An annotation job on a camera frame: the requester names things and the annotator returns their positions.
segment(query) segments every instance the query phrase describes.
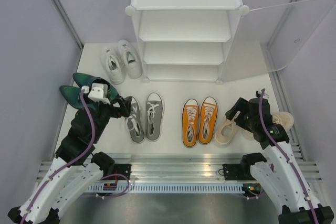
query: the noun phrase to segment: white shoe rack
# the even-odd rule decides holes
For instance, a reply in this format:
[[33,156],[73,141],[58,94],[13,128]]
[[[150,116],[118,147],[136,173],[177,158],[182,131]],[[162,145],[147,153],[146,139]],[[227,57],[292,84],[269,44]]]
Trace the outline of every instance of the white shoe rack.
[[242,0],[132,0],[144,75],[149,81],[215,82],[223,72]]

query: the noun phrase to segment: metal floor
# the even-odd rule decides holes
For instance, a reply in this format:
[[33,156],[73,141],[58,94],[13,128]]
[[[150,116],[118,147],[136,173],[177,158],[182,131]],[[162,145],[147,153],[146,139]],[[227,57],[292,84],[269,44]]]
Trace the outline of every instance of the metal floor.
[[245,200],[229,194],[126,194],[102,200],[83,196],[61,224],[276,224],[266,194]]

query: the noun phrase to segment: white shoelace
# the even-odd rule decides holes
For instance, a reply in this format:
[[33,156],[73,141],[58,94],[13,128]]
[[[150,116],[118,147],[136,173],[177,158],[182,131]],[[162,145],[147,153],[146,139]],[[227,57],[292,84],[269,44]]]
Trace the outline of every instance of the white shoelace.
[[108,55],[106,59],[106,65],[110,71],[116,70],[117,68],[119,68],[118,59],[114,55]]
[[194,120],[196,118],[197,109],[195,107],[187,107],[187,116],[188,116],[188,128],[187,128],[187,139],[188,142],[191,142],[194,138],[195,132],[192,125],[194,124]]
[[[140,135],[140,130],[139,130],[139,126],[137,121],[135,120],[136,117],[136,112],[138,111],[137,107],[132,107],[132,112],[130,114],[130,116],[126,119],[126,129],[129,131],[135,130],[135,133],[137,136]],[[131,122],[133,123],[132,128],[128,127],[128,121],[131,120]]]
[[205,119],[204,119],[204,126],[202,129],[202,135],[203,138],[207,139],[210,133],[209,121],[211,120],[211,117],[214,114],[216,106],[211,104],[205,104],[204,107],[205,107]]
[[136,58],[135,56],[133,55],[132,51],[130,50],[130,48],[127,46],[127,45],[123,45],[124,46],[124,58],[126,59],[127,63],[130,63],[130,60],[129,60],[129,54],[131,55],[131,60],[134,60],[136,61]]
[[159,104],[152,104],[150,102],[147,102],[147,105],[150,106],[150,108],[147,110],[147,118],[148,118],[148,128],[150,134],[154,132],[154,124],[152,122],[152,118],[155,117],[155,108],[159,106]]
[[272,117],[273,117],[273,123],[282,125],[282,120],[278,115],[272,115]]

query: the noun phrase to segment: gray sneaker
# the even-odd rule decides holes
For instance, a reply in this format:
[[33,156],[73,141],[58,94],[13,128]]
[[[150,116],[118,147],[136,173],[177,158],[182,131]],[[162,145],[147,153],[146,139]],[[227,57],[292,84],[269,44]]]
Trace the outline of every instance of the gray sneaker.
[[126,119],[126,127],[130,131],[132,141],[136,144],[142,143],[145,133],[141,127],[139,104],[134,97],[131,101],[131,114]]
[[163,101],[157,93],[151,93],[146,105],[146,136],[149,141],[158,140],[161,134],[161,121],[164,111]]

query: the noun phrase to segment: shoe sole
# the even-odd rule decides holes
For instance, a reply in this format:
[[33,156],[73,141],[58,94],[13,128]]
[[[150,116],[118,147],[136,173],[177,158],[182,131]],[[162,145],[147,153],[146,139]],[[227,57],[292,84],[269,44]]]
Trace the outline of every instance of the shoe sole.
[[[138,101],[137,101],[137,99],[135,98],[135,97],[132,97],[132,98],[134,98],[135,99],[135,101],[136,101],[136,103],[138,104],[138,108],[139,108],[139,114],[140,114],[140,122],[141,122],[141,108],[140,108],[140,106],[139,106],[139,103],[138,103]],[[146,138],[146,134],[145,134],[145,136],[143,137],[143,140],[141,140],[141,142],[135,142],[134,140],[133,140],[133,138],[131,137],[131,139],[132,139],[132,142],[134,143],[134,144],[141,144],[143,141],[145,141],[145,138]]]
[[[218,103],[217,103],[216,99],[213,98],[213,97],[206,97],[206,98],[204,98],[204,100],[202,101],[201,110],[202,110],[203,103],[204,103],[204,101],[205,101],[207,98],[212,98],[212,99],[214,99],[215,102],[216,102],[216,105],[217,105],[217,115],[216,115],[216,122],[215,122],[215,127],[216,127],[217,118],[218,118],[218,113],[219,113],[219,106],[218,106]],[[211,143],[212,138],[214,137],[214,135],[215,135],[215,133],[212,134],[212,136],[211,136],[211,140],[209,141],[209,143]],[[207,143],[207,144],[203,144],[199,139],[200,139],[200,138],[198,137],[198,141],[199,141],[202,145],[208,145],[208,144],[209,144],[209,143]]]
[[[147,106],[148,98],[149,98],[149,96],[150,96],[151,94],[157,94],[157,95],[160,97],[161,101],[162,101],[162,115],[161,115],[161,123],[160,123],[160,133],[159,133],[159,136],[158,136],[157,139],[155,139],[155,140],[150,140],[150,139],[148,139],[148,137],[147,137],[147,139],[148,139],[149,142],[156,142],[157,140],[159,140],[159,138],[160,138],[160,136],[161,136],[162,120],[163,120],[163,113],[164,113],[164,102],[163,102],[161,96],[160,96],[158,93],[153,92],[153,93],[150,93],[150,94],[148,95],[147,100],[146,100],[146,106]],[[147,131],[147,124],[148,124],[148,121],[147,121],[147,116],[146,116],[146,131]]]
[[184,107],[185,107],[185,105],[187,104],[187,102],[189,101],[189,100],[195,100],[196,101],[196,99],[193,99],[193,98],[190,98],[190,99],[188,99],[186,102],[185,102],[185,104],[183,105],[183,107],[182,107],[182,113],[181,113],[181,125],[182,125],[182,143],[183,143],[183,145],[185,146],[185,147],[187,147],[187,148],[192,148],[192,147],[194,147],[196,144],[197,144],[197,142],[198,142],[198,134],[196,135],[196,141],[195,141],[195,144],[193,145],[193,146],[186,146],[185,144],[184,144],[184,141],[183,141],[183,112],[184,112]]

